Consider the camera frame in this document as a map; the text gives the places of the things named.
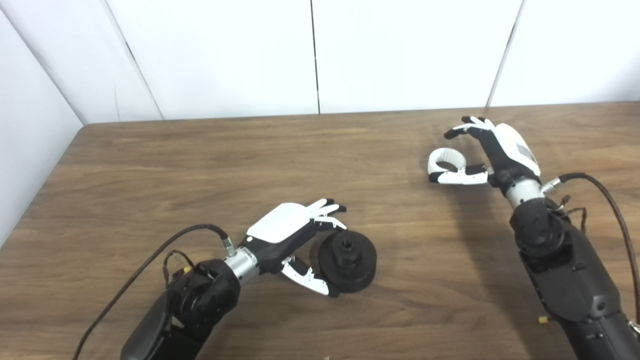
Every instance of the black cable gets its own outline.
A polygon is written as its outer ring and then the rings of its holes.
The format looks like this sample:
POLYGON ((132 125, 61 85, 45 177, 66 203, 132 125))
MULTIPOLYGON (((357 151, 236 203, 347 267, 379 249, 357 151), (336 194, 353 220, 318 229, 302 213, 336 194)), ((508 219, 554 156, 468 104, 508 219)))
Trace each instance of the black cable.
POLYGON ((166 289, 169 288, 169 269, 167 268, 167 263, 169 262, 169 259, 171 258, 171 256, 174 254, 179 254, 180 256, 182 256, 192 269, 195 267, 195 265, 193 264, 193 261, 189 259, 189 256, 187 256, 187 254, 183 253, 180 250, 169 251, 169 253, 164 257, 164 261, 162 264, 162 274, 164 275, 164 287, 166 289))
POLYGON ((171 245, 171 243, 173 243, 175 240, 178 240, 178 238, 180 238, 182 235, 184 235, 186 233, 190 233, 191 231, 198 230, 198 229, 211 230, 211 231, 215 232, 216 234, 220 235, 220 239, 222 239, 222 240, 227 239, 229 237, 229 235, 227 235, 227 233, 225 233, 224 230, 220 229, 218 226, 215 226, 213 224, 199 224, 199 225, 189 226, 186 229, 184 229, 184 230, 178 232, 177 234, 173 235, 168 240, 166 240, 164 242, 164 244, 160 245, 160 247, 156 251, 154 251, 154 253, 151 254, 151 256, 149 256, 149 258, 147 260, 145 260, 144 263, 142 263, 142 265, 140 265, 140 267, 133 273, 133 275, 131 275, 129 280, 127 280, 127 282, 124 283, 122 288, 120 288, 120 290, 113 297, 113 299, 111 299, 111 301, 109 301, 109 304, 107 304, 107 306, 102 310, 102 312, 93 321, 93 323, 91 325, 89 325, 89 328, 87 328, 87 330, 84 332, 84 335, 82 336, 82 338, 80 339, 80 342, 78 343, 78 346, 76 347, 76 352, 75 352, 72 360, 77 360, 78 359, 78 357, 80 356, 80 351, 82 351, 82 347, 84 346, 85 341, 87 340, 87 338, 89 337, 89 335, 91 334, 93 329, 107 315, 109 310, 111 310, 111 308, 115 305, 115 303, 118 301, 118 299, 122 296, 122 294, 124 294, 125 291, 127 291, 129 286, 136 280, 136 278, 138 276, 140 276, 142 271, 144 271, 144 269, 149 264, 151 264, 151 262, 153 260, 155 260, 155 258, 157 258, 158 255, 160 255, 160 253, 162 253, 162 251, 164 251, 167 248, 167 246, 171 245))
POLYGON ((625 240, 625 246, 627 248, 627 255, 629 257, 629 263, 631 265, 631 275, 634 280, 634 295, 636 298, 636 323, 640 323, 640 275, 638 274, 638 265, 636 262, 636 253, 634 252, 634 244, 631 242, 631 235, 629 235, 629 229, 627 229, 627 223, 625 219, 622 217, 622 213, 620 212, 620 208, 616 204, 616 201, 611 196, 611 193, 597 181, 594 177, 589 176, 583 172, 572 172, 569 174, 565 174, 562 176, 558 176, 561 182, 565 183, 572 179, 585 179, 594 184, 607 198, 609 205, 611 205, 611 209, 613 213, 616 215, 616 219, 618 219, 618 223, 620 224, 620 229, 622 230, 622 238, 625 240))

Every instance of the robotic hand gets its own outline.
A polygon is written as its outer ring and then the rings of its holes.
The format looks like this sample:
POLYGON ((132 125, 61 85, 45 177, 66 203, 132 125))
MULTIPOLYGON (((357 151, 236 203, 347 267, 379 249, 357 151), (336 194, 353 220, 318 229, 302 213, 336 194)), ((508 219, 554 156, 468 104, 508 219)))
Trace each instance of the robotic hand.
POLYGON ((309 206, 284 203, 246 232, 237 249, 223 240, 227 257, 188 266, 173 275, 122 348, 122 360, 193 360, 224 314, 237 304, 241 287, 257 275, 282 272, 322 295, 339 291, 293 252, 319 231, 347 227, 329 215, 346 208, 331 199, 309 206))
POLYGON ((478 139, 491 166, 467 166, 460 152, 441 148, 429 156, 429 180, 489 183, 501 190, 513 208, 509 223, 522 263, 545 310, 562 326, 578 359, 640 359, 632 323, 621 310, 620 293, 589 239, 571 224, 561 206, 545 196, 571 177, 541 185, 536 158, 515 129, 507 124, 494 126, 481 117, 463 117, 462 121, 464 125, 452 128, 444 137, 469 134, 478 139), (440 167, 442 162, 457 171, 440 167))

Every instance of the wood grain surface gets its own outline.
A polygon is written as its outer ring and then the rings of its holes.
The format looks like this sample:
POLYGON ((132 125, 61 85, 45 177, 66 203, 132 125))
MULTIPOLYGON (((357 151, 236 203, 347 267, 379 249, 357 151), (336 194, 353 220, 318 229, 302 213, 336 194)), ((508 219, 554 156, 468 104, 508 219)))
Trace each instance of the wood grain surface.
MULTIPOLYGON (((339 219, 377 247, 371 286, 328 299, 281 275, 258 277, 200 359, 575 359, 556 324, 537 323, 543 310, 500 191, 431 184, 421 169, 443 146, 484 161, 471 137, 442 137, 470 114, 518 129, 543 180, 574 171, 601 180, 639 236, 637 102, 94 124, 76 136, 0 251, 0 357, 70 359, 130 274, 184 227, 212 222, 237 241, 281 202, 332 197, 348 207, 339 219)), ((589 208, 588 235, 633 316, 611 210, 588 183, 554 197, 567 193, 570 206, 589 208)), ((325 236, 298 255, 308 259, 325 236)), ((198 261, 223 256, 207 232, 173 248, 198 261)), ((162 290, 156 261, 81 358, 118 359, 162 290)))

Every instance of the white plastic ring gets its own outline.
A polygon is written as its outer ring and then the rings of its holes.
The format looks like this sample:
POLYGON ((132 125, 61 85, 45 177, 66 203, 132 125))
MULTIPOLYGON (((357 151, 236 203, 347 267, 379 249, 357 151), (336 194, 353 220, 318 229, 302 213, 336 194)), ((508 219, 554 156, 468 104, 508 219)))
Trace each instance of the white plastic ring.
POLYGON ((427 172, 446 172, 451 171, 438 165, 438 163, 448 163, 456 167, 456 171, 460 171, 467 166, 467 159, 460 151, 449 147, 441 147, 435 149, 431 155, 429 155, 429 162, 427 163, 427 172))

